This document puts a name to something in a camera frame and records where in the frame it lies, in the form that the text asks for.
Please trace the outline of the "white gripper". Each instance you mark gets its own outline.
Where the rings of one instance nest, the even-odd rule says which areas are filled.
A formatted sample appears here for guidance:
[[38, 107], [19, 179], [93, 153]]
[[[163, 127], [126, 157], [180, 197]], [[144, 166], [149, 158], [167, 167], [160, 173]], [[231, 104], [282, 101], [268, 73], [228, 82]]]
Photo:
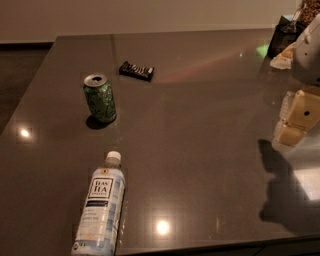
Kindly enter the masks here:
[[317, 86], [288, 91], [283, 98], [273, 142], [286, 147], [296, 146], [320, 121], [320, 14], [296, 40], [292, 73], [300, 82]]

